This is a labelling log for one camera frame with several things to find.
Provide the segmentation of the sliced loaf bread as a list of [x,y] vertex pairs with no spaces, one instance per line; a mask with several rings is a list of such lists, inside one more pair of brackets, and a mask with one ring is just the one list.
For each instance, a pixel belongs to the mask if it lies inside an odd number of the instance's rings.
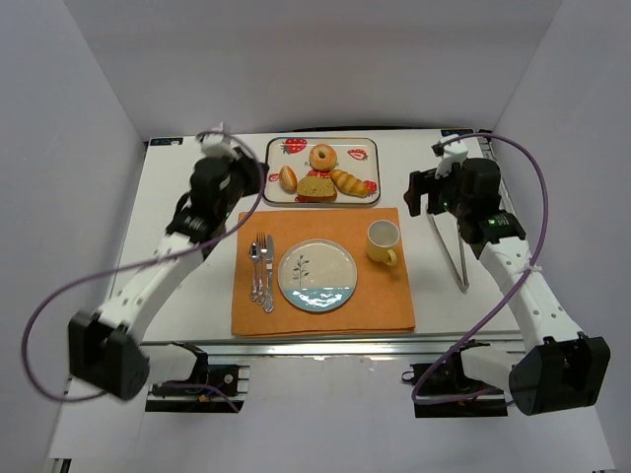
[[337,189],[333,181],[327,177],[308,175],[297,184],[298,202],[321,203],[333,202],[337,198]]

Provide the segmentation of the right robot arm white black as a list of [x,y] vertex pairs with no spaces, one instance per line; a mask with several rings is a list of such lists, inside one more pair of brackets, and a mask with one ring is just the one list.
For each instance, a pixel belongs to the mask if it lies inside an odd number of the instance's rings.
[[514,356],[466,339],[441,361],[456,385],[478,381],[510,395],[525,415],[596,403],[610,360],[601,337],[590,337],[557,301],[536,269],[517,217],[502,209],[496,163],[466,159],[445,175],[414,171],[404,200],[411,216],[449,213],[461,239],[492,276],[522,334],[525,355]]

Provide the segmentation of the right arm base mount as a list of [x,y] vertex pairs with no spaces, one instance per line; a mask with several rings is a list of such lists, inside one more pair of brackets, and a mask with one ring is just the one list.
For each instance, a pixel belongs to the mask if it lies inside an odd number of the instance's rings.
[[461,364],[460,353],[451,355],[436,368],[418,391],[420,400],[455,397],[467,398],[441,404],[414,404],[416,419],[456,419],[506,417],[513,405],[498,389],[490,391],[490,386],[482,381],[466,377]]

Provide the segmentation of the metal serving tongs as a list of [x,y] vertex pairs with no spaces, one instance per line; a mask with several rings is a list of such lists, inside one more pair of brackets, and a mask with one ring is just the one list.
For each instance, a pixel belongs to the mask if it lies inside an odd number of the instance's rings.
[[457,288],[466,294],[469,289],[466,255],[456,220],[431,214],[426,218]]

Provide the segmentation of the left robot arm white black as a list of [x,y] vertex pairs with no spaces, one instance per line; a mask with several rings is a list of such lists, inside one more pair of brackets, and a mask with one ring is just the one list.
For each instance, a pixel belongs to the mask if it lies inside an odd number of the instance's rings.
[[208,356],[186,343],[144,347],[144,335],[160,309],[226,235],[226,221],[239,200],[259,196],[269,167],[242,148],[199,160],[190,188],[178,200],[151,264],[95,312],[78,312],[68,324],[71,374],[122,401],[145,386],[173,383],[203,389]]

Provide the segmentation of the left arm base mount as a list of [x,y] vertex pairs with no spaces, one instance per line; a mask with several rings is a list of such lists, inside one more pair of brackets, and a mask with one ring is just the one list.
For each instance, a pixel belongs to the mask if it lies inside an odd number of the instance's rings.
[[249,367],[214,359],[187,343],[146,346],[150,373],[147,413],[237,414],[248,390]]

